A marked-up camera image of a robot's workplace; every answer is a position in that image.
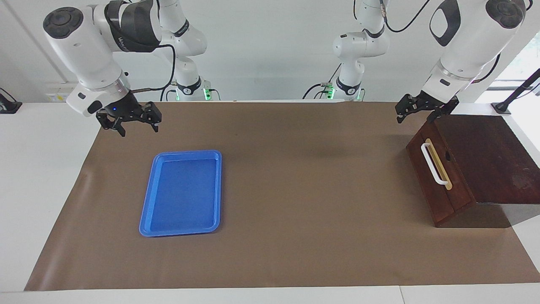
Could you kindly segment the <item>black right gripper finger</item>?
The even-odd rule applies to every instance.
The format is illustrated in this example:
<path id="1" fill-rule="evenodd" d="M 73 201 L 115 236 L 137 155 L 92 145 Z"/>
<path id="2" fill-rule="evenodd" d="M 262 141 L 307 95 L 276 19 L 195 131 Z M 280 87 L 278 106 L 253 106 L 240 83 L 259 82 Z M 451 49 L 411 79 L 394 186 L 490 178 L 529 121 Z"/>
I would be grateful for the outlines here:
<path id="1" fill-rule="evenodd" d="M 100 123 L 102 129 L 104 130 L 114 130 L 121 137 L 126 136 L 126 131 L 122 126 L 122 118 L 116 118 L 114 120 L 111 120 L 109 115 L 107 113 L 98 113 L 97 114 L 97 121 Z"/>
<path id="2" fill-rule="evenodd" d="M 143 122 L 151 125 L 155 133 L 159 131 L 159 123 L 162 121 L 161 111 L 154 102 L 147 102 L 143 106 Z"/>

